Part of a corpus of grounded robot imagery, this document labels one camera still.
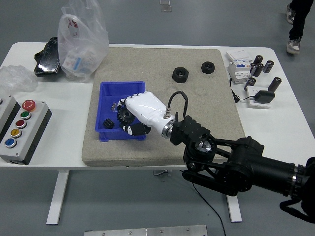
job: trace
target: plastic bag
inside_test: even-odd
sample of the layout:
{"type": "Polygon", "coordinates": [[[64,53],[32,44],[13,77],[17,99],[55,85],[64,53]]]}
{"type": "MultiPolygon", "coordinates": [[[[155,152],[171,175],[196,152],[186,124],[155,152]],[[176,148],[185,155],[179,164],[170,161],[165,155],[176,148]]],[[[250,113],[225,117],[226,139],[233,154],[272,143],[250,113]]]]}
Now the plastic bag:
{"type": "Polygon", "coordinates": [[[68,80],[86,82],[108,53],[108,33],[96,0],[70,0],[58,28],[60,65],[68,80]]]}
{"type": "Polygon", "coordinates": [[[33,71],[24,66],[4,66],[0,69],[0,87],[11,93],[15,91],[32,92],[38,85],[33,71]]]}

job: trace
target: cable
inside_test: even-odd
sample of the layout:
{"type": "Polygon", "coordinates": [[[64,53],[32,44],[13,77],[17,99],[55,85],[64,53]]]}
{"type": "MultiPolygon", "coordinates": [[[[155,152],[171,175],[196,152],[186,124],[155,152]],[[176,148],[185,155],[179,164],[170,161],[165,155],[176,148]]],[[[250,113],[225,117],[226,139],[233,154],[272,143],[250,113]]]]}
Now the cable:
{"type": "Polygon", "coordinates": [[[202,200],[215,212],[215,214],[217,214],[217,216],[219,217],[220,221],[221,221],[221,225],[222,225],[222,228],[223,228],[223,232],[224,232],[224,236],[226,236],[226,232],[225,232],[225,228],[224,228],[224,224],[223,224],[223,221],[222,221],[222,218],[221,216],[219,215],[219,213],[207,202],[207,200],[201,195],[201,193],[196,189],[194,183],[192,183],[194,189],[196,190],[196,192],[199,194],[199,196],[202,198],[202,200]]]}
{"type": "Polygon", "coordinates": [[[233,94],[233,98],[234,98],[235,103],[238,103],[239,101],[243,101],[243,100],[246,100],[246,99],[251,98],[251,97],[254,97],[254,96],[249,96],[249,97],[247,97],[247,98],[241,99],[241,97],[238,96],[238,95],[236,95],[236,94],[234,93],[234,91],[232,90],[232,85],[231,85],[231,83],[232,83],[232,78],[230,78],[230,87],[231,87],[231,91],[232,91],[232,94],[233,94]]]}
{"type": "Polygon", "coordinates": [[[181,94],[185,100],[185,105],[184,105],[184,112],[183,112],[183,117],[185,119],[186,117],[186,111],[187,111],[187,107],[188,107],[188,97],[187,95],[183,92],[183,91],[177,91],[175,93],[172,94],[172,96],[169,98],[169,101],[168,101],[168,104],[167,104],[167,108],[171,108],[171,102],[172,102],[172,99],[175,95],[177,94],[181,94]]]}

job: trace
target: green button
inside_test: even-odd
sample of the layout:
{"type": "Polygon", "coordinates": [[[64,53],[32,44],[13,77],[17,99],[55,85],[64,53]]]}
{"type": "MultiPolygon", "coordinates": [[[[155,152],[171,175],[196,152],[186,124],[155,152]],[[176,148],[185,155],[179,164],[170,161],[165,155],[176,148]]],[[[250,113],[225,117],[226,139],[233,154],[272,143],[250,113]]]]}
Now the green button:
{"type": "Polygon", "coordinates": [[[22,112],[21,118],[22,119],[29,119],[29,118],[31,118],[31,114],[29,112],[22,112]]]}

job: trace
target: blue plastic bin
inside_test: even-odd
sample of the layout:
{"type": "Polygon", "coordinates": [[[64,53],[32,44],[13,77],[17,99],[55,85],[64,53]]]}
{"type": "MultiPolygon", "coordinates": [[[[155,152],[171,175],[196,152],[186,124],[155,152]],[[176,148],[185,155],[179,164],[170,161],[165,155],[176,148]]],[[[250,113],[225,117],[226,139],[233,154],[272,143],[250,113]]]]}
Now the blue plastic bin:
{"type": "Polygon", "coordinates": [[[100,84],[98,109],[96,116],[95,131],[99,133],[99,140],[107,142],[108,140],[121,139],[138,139],[144,140],[145,135],[131,136],[119,127],[117,120],[117,109],[112,111],[114,103],[118,103],[120,99],[134,95],[135,93],[143,93],[145,91],[145,83],[143,81],[136,82],[102,82],[100,84]],[[107,129],[104,126],[106,119],[111,119],[115,126],[112,129],[107,129]]]}

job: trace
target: cylindrical capacitor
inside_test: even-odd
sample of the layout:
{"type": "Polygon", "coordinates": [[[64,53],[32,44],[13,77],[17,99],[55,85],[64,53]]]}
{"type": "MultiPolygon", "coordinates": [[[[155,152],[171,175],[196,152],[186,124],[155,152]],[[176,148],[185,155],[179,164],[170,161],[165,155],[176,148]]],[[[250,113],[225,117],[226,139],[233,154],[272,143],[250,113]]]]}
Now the cylindrical capacitor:
{"type": "Polygon", "coordinates": [[[257,69],[257,64],[251,63],[251,70],[250,70],[251,75],[255,73],[256,69],[257,69]]]}
{"type": "Polygon", "coordinates": [[[247,86],[254,86],[255,83],[256,83],[256,79],[253,77],[250,77],[244,86],[244,90],[247,91],[247,86]]]}
{"type": "Polygon", "coordinates": [[[262,69],[262,71],[265,73],[269,73],[273,66],[274,66],[274,62],[272,60],[268,60],[265,64],[265,67],[262,69]]]}
{"type": "Polygon", "coordinates": [[[261,63],[262,60],[264,60],[264,58],[261,55],[257,55],[253,63],[258,64],[258,63],[261,63]]]}
{"type": "Polygon", "coordinates": [[[268,87],[268,91],[274,92],[279,87],[280,83],[282,82],[282,79],[279,77],[275,77],[271,84],[268,87]]]}
{"type": "Polygon", "coordinates": [[[264,65],[262,63],[258,63],[257,64],[257,69],[256,71],[254,72],[253,76],[259,76],[260,73],[262,72],[262,69],[264,68],[264,65]]]}

